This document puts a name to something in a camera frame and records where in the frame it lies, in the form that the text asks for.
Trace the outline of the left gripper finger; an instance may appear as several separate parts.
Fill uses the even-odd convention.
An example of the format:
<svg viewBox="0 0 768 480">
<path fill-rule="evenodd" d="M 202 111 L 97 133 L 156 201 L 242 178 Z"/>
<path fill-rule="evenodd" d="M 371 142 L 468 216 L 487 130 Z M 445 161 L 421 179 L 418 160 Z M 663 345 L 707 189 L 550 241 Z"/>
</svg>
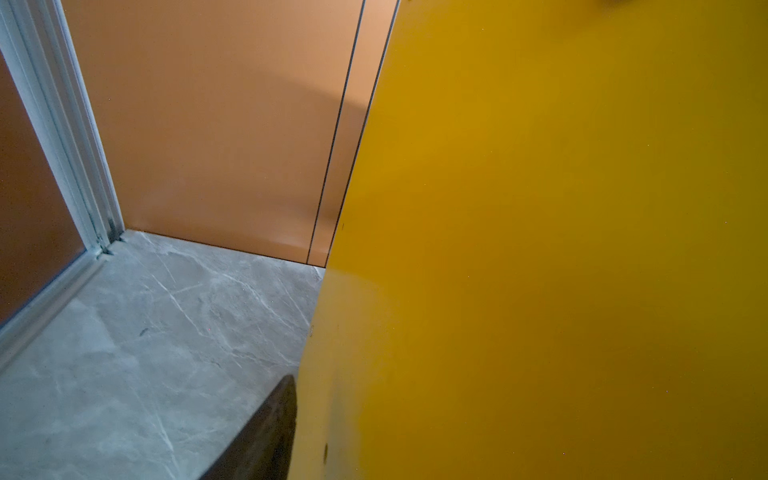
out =
<svg viewBox="0 0 768 480">
<path fill-rule="evenodd" d="M 285 375 L 201 479 L 287 479 L 296 417 L 295 377 Z"/>
</svg>

